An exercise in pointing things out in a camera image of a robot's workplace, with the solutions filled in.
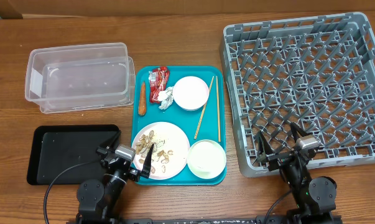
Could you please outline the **white bowl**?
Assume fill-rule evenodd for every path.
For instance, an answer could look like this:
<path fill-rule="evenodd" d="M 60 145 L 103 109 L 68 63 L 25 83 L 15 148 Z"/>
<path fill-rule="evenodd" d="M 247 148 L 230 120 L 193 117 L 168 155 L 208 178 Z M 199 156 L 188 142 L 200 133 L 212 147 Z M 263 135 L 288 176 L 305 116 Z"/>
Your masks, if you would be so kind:
<path fill-rule="evenodd" d="M 226 168 L 225 150 L 209 139 L 197 141 L 188 151 L 187 166 L 201 179 L 218 177 Z"/>

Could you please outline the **white tissue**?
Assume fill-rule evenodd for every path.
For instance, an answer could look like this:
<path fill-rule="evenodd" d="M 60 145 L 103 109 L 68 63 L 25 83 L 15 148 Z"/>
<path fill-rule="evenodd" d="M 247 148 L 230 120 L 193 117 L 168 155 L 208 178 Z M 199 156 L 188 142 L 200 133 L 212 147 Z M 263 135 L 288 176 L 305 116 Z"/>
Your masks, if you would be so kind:
<path fill-rule="evenodd" d="M 160 102 L 159 109 L 166 110 L 174 101 L 173 87 L 168 87 L 166 90 L 160 91 L 157 97 Z"/>

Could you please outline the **red snack wrapper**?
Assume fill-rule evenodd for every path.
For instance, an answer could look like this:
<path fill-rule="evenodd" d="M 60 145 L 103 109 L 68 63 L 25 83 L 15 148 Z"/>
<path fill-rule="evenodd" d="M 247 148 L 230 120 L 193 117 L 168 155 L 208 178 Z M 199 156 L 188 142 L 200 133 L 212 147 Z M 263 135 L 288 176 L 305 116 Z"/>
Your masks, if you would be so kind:
<path fill-rule="evenodd" d="M 160 103 L 158 100 L 159 92 L 164 91 L 169 80 L 170 70 L 168 67 L 157 67 L 149 72 L 150 95 L 149 101 L 151 103 Z"/>

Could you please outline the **wooden chopstick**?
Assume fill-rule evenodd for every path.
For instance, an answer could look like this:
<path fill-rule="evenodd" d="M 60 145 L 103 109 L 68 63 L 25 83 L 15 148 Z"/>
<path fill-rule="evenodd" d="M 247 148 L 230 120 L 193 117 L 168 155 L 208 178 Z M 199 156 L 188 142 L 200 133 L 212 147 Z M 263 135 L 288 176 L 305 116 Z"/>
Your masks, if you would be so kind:
<path fill-rule="evenodd" d="M 203 116 L 205 114 L 206 106 L 207 106 L 207 103 L 208 103 L 208 100 L 209 100 L 209 95 L 210 95 L 210 92 L 211 92 L 211 88 L 213 86 L 214 79 L 215 79 L 215 76 L 213 76 L 212 79 L 211 79 L 210 86 L 208 88 L 208 99 L 206 100 L 205 104 L 203 105 L 203 108 L 202 108 L 202 111 L 201 111 L 201 115 L 200 115 L 200 119 L 198 121 L 197 129 L 195 131 L 194 139 L 197 139 L 197 137 L 198 137 L 198 133 L 199 133 L 199 130 L 200 130 L 200 127 L 201 127 Z"/>
<path fill-rule="evenodd" d="M 217 106 L 218 142 L 221 142 L 220 94 L 219 94 L 219 80 L 218 80 L 218 76 L 216 76 L 216 106 Z"/>

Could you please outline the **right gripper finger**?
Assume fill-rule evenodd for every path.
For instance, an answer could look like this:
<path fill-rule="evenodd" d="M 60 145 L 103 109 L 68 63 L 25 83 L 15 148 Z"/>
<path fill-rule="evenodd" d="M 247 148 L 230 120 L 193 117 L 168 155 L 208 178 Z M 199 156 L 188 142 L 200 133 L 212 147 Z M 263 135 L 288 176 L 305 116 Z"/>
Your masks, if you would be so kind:
<path fill-rule="evenodd" d="M 295 142 L 297 142 L 298 138 L 308 136 L 308 133 L 305 132 L 299 125 L 294 122 L 290 123 L 290 130 Z"/>
<path fill-rule="evenodd" d="M 256 142 L 258 145 L 257 161 L 267 162 L 267 157 L 273 155 L 273 150 L 267 142 L 266 138 L 264 137 L 262 131 L 259 131 L 256 134 Z"/>

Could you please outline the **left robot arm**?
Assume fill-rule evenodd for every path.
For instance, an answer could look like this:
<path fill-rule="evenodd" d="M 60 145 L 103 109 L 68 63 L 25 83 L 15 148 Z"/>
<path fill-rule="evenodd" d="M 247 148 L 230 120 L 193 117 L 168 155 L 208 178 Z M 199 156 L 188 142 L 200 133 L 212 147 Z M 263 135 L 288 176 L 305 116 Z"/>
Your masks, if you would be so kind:
<path fill-rule="evenodd" d="M 155 144 L 149 144 L 143 168 L 138 170 L 132 166 L 136 150 L 120 145 L 120 135 L 117 132 L 96 149 L 100 165 L 106 172 L 101 180 L 86 180 L 79 186 L 76 194 L 79 201 L 77 223 L 122 223 L 122 218 L 113 213 L 113 208 L 127 181 L 138 182 L 141 177 L 150 176 Z"/>

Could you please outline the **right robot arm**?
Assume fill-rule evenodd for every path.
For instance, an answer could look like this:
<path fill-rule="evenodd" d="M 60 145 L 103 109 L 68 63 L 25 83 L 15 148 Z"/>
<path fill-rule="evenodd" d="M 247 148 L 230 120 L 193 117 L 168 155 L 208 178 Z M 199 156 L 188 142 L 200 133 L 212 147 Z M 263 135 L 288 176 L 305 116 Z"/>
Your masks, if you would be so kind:
<path fill-rule="evenodd" d="M 290 130 L 295 145 L 287 152 L 272 150 L 263 133 L 256 134 L 259 152 L 256 160 L 260 164 L 266 163 L 269 171 L 278 170 L 289 186 L 289 191 L 272 204 L 261 223 L 341 223 L 341 217 L 331 213 L 336 209 L 336 182 L 327 176 L 312 178 L 307 168 L 320 143 L 296 123 L 290 123 Z M 273 209 L 290 194 L 297 208 L 280 218 L 272 218 Z"/>

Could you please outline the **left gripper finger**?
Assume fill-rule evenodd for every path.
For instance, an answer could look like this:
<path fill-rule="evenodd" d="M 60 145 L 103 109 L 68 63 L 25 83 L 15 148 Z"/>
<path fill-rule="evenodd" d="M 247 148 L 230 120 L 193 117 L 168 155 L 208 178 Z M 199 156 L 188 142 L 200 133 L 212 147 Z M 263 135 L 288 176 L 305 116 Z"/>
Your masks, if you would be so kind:
<path fill-rule="evenodd" d="M 99 145 L 99 148 L 103 150 L 113 150 L 115 147 L 119 145 L 120 137 L 121 131 L 118 131 L 115 135 L 101 143 Z"/>
<path fill-rule="evenodd" d="M 144 178 L 149 178 L 150 176 L 150 173 L 151 173 L 151 163 L 152 163 L 152 153 L 153 153 L 153 149 L 154 149 L 154 144 L 151 145 L 147 155 L 146 155 L 146 158 L 144 160 L 144 163 L 143 163 L 143 168 L 141 170 L 141 175 L 144 177 Z"/>

